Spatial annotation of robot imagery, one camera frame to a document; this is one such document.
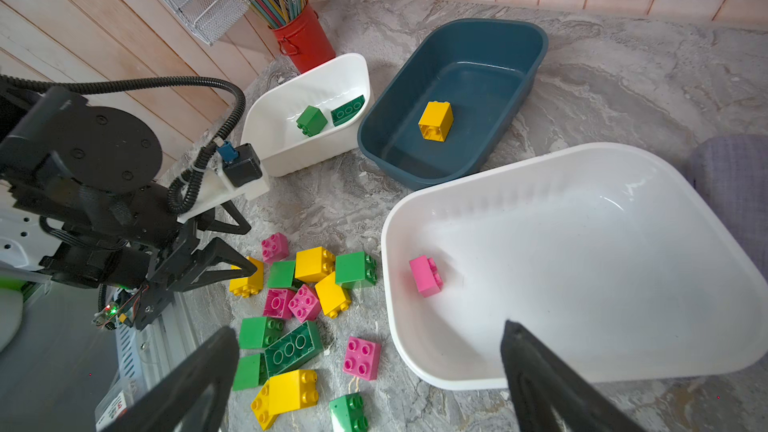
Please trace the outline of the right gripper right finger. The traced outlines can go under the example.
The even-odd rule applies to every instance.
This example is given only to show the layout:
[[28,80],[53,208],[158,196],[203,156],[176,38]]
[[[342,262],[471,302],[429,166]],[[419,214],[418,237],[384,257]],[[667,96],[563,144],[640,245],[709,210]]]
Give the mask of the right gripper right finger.
[[641,429],[522,324],[505,322],[500,353],[522,431]]

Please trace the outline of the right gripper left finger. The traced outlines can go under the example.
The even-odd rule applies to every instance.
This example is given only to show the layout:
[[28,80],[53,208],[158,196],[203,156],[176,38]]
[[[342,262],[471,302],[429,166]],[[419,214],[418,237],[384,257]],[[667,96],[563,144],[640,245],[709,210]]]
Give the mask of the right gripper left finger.
[[235,331],[222,327],[107,431],[218,431],[239,361]]

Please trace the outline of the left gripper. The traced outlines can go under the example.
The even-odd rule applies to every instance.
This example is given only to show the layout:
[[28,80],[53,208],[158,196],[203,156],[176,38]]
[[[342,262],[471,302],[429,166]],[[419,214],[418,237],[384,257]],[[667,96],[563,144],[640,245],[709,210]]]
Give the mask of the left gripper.
[[103,325],[125,315],[145,329],[169,305],[176,292],[221,281],[251,277],[258,267],[221,238],[198,247],[198,229],[245,235],[251,225],[238,209],[225,209],[234,223],[219,221],[209,209],[180,223],[157,183],[114,194],[55,179],[35,189],[35,213],[41,229],[59,240],[40,261],[54,281],[79,288],[124,289],[114,307],[102,305]]

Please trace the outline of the green square brick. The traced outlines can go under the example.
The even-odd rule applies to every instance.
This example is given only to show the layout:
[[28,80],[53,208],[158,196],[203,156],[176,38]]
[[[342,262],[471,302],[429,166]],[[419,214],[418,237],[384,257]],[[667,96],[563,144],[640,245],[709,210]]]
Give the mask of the green square brick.
[[327,126],[328,119],[323,112],[315,106],[307,106],[296,119],[296,126],[306,137],[318,135]]

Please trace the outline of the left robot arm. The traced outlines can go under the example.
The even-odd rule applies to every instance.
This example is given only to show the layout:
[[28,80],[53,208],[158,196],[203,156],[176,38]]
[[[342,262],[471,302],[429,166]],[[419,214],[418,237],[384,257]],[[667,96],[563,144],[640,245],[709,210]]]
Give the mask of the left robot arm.
[[[234,97],[233,109],[193,163],[169,186],[155,177],[162,148],[138,117],[92,106],[92,95],[153,88],[209,87]],[[58,240],[40,260],[53,281],[78,288],[108,287],[93,322],[115,329],[144,329],[181,292],[257,273],[254,260],[225,241],[250,225],[229,200],[229,220],[204,205],[204,174],[220,157],[227,180],[243,186],[262,176],[249,145],[229,135],[245,111],[243,91],[211,77],[171,76],[119,81],[56,83],[1,79],[1,177],[17,209],[34,214],[41,230]]]

